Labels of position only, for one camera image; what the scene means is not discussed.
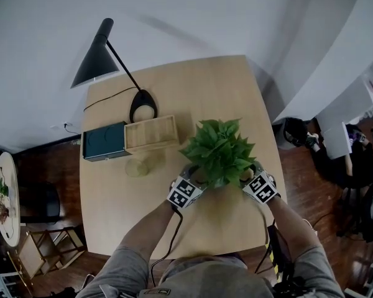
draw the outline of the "hand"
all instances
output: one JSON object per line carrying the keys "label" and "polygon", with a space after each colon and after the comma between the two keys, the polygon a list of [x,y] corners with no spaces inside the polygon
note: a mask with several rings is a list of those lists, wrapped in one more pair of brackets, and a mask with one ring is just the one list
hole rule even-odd
{"label": "hand", "polygon": [[363,143],[366,139],[366,136],[362,132],[360,132],[356,129],[354,129],[352,131],[352,136],[354,138],[354,141],[357,141],[357,142],[360,142],[360,143]]}

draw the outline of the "plant on plate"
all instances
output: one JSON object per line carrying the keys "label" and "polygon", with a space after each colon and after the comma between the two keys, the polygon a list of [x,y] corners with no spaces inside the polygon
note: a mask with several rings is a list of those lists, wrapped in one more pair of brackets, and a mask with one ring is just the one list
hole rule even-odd
{"label": "plant on plate", "polygon": [[196,125],[196,135],[189,145],[180,150],[204,172],[208,184],[220,187],[232,183],[240,186],[241,174],[249,169],[255,158],[250,157],[254,144],[239,134],[239,119],[202,120],[202,128]]}
{"label": "plant on plate", "polygon": [[4,205],[2,197],[0,197],[0,223],[4,223],[9,216],[9,209]]}
{"label": "plant on plate", "polygon": [[2,178],[0,178],[0,195],[8,196],[8,186],[6,180],[3,182]]}

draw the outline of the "black cable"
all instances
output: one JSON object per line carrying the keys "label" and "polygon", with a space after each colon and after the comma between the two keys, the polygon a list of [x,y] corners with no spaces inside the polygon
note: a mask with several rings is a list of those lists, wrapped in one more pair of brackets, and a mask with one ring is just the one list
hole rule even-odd
{"label": "black cable", "polygon": [[64,124],[63,125],[63,128],[65,128],[65,130],[67,131],[67,132],[69,132],[69,133],[74,133],[74,134],[76,134],[76,135],[80,135],[79,133],[77,133],[77,132],[70,132],[68,129],[67,129],[67,126],[69,126],[68,124]]}
{"label": "black cable", "polygon": [[123,92],[125,92],[125,91],[128,91],[129,89],[132,89],[132,88],[136,88],[136,87],[133,86],[133,87],[126,88],[126,89],[123,89],[121,92],[116,93],[115,95],[109,96],[109,97],[107,97],[107,98],[100,99],[100,100],[98,100],[98,101],[92,103],[91,105],[87,106],[86,108],[84,108],[84,109],[83,109],[83,112],[85,112],[86,109],[87,109],[87,108],[90,108],[92,105],[95,105],[95,104],[97,104],[97,103],[99,103],[99,102],[102,102],[102,101],[105,101],[105,100],[107,100],[107,99],[109,99],[109,98],[112,98],[112,97],[114,97],[114,96],[117,96],[117,95],[119,95],[119,94],[121,94],[121,93],[123,93]]}
{"label": "black cable", "polygon": [[315,225],[318,224],[321,219],[323,219],[324,217],[326,217],[328,215],[331,215],[331,214],[335,215],[334,212],[329,212],[329,213],[326,213],[326,214],[322,215],[320,218],[318,218],[318,220],[316,220],[316,222],[312,225],[312,229],[314,229]]}
{"label": "black cable", "polygon": [[174,239],[175,237],[177,236],[177,233],[178,233],[178,230],[180,229],[180,226],[181,226],[181,223],[182,223],[182,220],[183,220],[183,216],[182,214],[180,213],[180,211],[178,211],[178,209],[176,207],[173,207],[173,210],[175,213],[177,213],[177,215],[180,217],[180,221],[177,225],[177,228],[175,229],[175,232],[174,232],[174,235],[173,235],[173,238],[170,242],[170,246],[168,248],[168,252],[166,255],[164,255],[161,259],[159,259],[158,261],[154,262],[151,266],[150,266],[150,279],[152,280],[152,284],[154,285],[154,287],[156,287],[156,284],[155,284],[155,280],[154,280],[154,266],[158,263],[160,263],[161,261],[165,260],[167,258],[167,256],[171,253],[172,251],[172,247],[173,247],[173,242],[174,242]]}
{"label": "black cable", "polygon": [[269,244],[268,244],[268,247],[267,247],[267,251],[265,252],[264,254],[264,257],[261,259],[261,262],[258,264],[256,270],[254,271],[254,274],[257,274],[259,268],[261,267],[262,263],[264,262],[265,258],[267,257],[269,251],[271,249],[271,242],[269,241]]}

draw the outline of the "white wall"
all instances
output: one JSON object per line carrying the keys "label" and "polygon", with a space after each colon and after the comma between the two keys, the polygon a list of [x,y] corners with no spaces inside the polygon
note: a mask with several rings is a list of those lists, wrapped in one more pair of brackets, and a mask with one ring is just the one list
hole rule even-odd
{"label": "white wall", "polygon": [[286,108],[325,57],[356,0],[302,0],[296,34],[263,89],[271,120]]}
{"label": "white wall", "polygon": [[[69,87],[105,17],[114,19],[109,39],[131,71],[246,54],[263,91],[272,75],[278,89],[295,91],[354,2],[341,0],[338,11],[335,1],[0,0],[0,146],[20,151],[67,137],[64,129],[50,129],[65,121],[80,131],[86,89]],[[323,34],[327,24],[330,33]],[[326,38],[307,44],[310,32]]]}
{"label": "white wall", "polygon": [[311,119],[373,62],[373,0],[357,0],[343,29],[303,87],[276,120]]}

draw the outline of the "clear glass cup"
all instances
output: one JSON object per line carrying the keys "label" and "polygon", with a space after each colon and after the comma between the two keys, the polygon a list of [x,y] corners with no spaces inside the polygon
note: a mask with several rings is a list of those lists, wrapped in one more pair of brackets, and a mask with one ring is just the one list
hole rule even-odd
{"label": "clear glass cup", "polygon": [[149,172],[147,165],[137,159],[130,159],[126,163],[126,174],[131,178],[146,176]]}

